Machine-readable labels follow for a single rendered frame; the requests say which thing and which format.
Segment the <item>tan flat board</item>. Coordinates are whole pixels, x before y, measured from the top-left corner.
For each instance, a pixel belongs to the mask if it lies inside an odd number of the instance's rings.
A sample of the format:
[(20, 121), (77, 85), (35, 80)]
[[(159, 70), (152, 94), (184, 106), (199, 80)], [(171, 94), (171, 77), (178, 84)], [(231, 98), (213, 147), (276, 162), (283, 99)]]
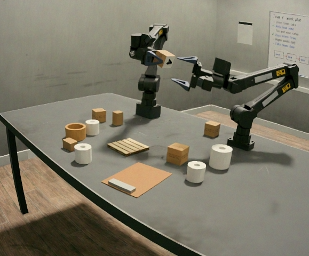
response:
[(138, 198), (166, 178), (162, 170), (138, 162), (101, 182)]

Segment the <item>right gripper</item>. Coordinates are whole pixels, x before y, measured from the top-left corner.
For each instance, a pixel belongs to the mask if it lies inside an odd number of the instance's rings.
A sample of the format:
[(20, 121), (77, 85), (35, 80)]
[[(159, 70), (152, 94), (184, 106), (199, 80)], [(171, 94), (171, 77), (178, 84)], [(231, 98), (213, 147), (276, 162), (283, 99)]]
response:
[[(163, 60), (156, 55), (157, 50), (143, 50), (142, 56), (137, 55), (137, 59), (141, 61), (144, 66), (152, 66), (163, 63)], [(154, 58), (158, 59), (159, 62), (153, 62)]]

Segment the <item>brown rectangular block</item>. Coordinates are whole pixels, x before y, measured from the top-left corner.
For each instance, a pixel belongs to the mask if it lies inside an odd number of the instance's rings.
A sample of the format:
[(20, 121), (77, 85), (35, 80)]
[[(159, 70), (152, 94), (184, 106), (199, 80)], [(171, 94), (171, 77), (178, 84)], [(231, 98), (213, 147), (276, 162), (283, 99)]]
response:
[(123, 124), (123, 112), (122, 111), (113, 111), (112, 124), (116, 126)]

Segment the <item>tan cardboard cube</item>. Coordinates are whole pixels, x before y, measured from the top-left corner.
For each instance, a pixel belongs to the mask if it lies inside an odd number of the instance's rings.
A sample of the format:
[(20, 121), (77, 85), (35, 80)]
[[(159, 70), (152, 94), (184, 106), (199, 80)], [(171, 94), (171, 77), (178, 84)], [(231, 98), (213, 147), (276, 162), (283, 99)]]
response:
[(71, 138), (63, 139), (63, 148), (69, 150), (69, 151), (74, 151), (75, 150), (75, 145), (78, 144), (76, 140), (73, 140)]

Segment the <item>tan cardboard carton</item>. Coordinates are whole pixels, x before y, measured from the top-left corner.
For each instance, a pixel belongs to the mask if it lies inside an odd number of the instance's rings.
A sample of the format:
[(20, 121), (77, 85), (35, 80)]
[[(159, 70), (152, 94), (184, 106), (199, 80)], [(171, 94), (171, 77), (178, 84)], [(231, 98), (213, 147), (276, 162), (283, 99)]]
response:
[(174, 143), (168, 146), (167, 162), (181, 166), (188, 161), (189, 146)]
[(97, 120), (99, 122), (106, 121), (106, 111), (102, 108), (92, 110), (92, 120)]
[(205, 123), (204, 134), (210, 137), (216, 137), (219, 135), (220, 123), (209, 121)]
[[(163, 63), (157, 64), (161, 68), (171, 68), (173, 61), (175, 59), (175, 55), (171, 54), (168, 51), (157, 50), (156, 55), (163, 60)], [(159, 62), (158, 59), (154, 58), (153, 62)]]

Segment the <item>small square wooden pallet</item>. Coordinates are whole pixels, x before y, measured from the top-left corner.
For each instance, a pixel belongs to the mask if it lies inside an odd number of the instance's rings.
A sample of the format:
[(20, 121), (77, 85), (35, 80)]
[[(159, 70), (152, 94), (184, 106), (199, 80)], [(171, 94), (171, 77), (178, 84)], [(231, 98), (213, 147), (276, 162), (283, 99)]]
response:
[[(131, 154), (137, 154), (141, 151), (147, 151), (149, 150), (149, 147), (146, 145), (143, 145), (142, 143), (139, 143), (137, 141), (134, 141), (130, 138), (109, 143), (107, 144), (107, 147), (124, 155), (125, 157), (130, 156)], [(143, 148), (142, 148), (143, 147)]]

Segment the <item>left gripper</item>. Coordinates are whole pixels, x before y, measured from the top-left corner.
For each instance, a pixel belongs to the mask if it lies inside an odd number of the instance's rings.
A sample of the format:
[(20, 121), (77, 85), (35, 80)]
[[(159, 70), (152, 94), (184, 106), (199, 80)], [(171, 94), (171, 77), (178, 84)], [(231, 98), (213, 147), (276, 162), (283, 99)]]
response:
[[(193, 70), (192, 70), (193, 75), (192, 75), (190, 84), (186, 81), (181, 81), (181, 80), (173, 79), (173, 78), (171, 79), (175, 83), (179, 84), (185, 91), (189, 92), (190, 87), (194, 88), (194, 89), (196, 87), (197, 79), (199, 78), (199, 74), (200, 74), (202, 65), (201, 65), (200, 62), (197, 62), (198, 61), (197, 57), (177, 58), (177, 59), (194, 64)], [(186, 60), (186, 59), (193, 59), (193, 60)], [(197, 62), (197, 64), (196, 64), (196, 62)]]

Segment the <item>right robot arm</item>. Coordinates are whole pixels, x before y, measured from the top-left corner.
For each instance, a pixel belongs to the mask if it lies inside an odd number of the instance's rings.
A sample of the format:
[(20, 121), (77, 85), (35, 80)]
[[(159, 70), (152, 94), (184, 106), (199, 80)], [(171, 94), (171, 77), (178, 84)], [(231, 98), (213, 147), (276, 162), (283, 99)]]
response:
[[(149, 27), (148, 34), (131, 34), (130, 58), (138, 60), (137, 55), (142, 56), (143, 50), (162, 50), (165, 41), (168, 40), (168, 32), (169, 26), (167, 24), (155, 23)], [(153, 48), (151, 48), (152, 46)], [(159, 91), (160, 86), (160, 75), (157, 75), (157, 68), (158, 65), (148, 66), (145, 73), (141, 74), (138, 90), (144, 92), (141, 102), (136, 103), (136, 106), (148, 110), (161, 108), (161, 105), (156, 104), (156, 92)]]

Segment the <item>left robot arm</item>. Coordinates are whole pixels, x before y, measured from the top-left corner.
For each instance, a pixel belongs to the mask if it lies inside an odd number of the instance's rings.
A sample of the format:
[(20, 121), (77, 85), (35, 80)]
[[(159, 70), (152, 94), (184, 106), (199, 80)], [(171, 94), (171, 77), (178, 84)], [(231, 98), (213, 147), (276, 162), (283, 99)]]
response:
[(285, 76), (282, 81), (257, 98), (241, 106), (235, 105), (230, 111), (231, 120), (238, 123), (238, 125), (234, 135), (228, 138), (227, 142), (249, 149), (255, 144), (251, 140), (250, 134), (253, 119), (257, 117), (261, 110), (286, 92), (299, 87), (299, 67), (295, 63), (285, 61), (283, 64), (271, 68), (236, 77), (230, 77), (230, 69), (231, 63), (215, 58), (212, 70), (214, 73), (223, 76), (212, 75), (212, 72), (201, 69), (196, 86), (208, 92), (211, 92), (212, 87), (214, 87), (219, 90), (223, 88), (231, 94), (237, 94), (252, 86)]

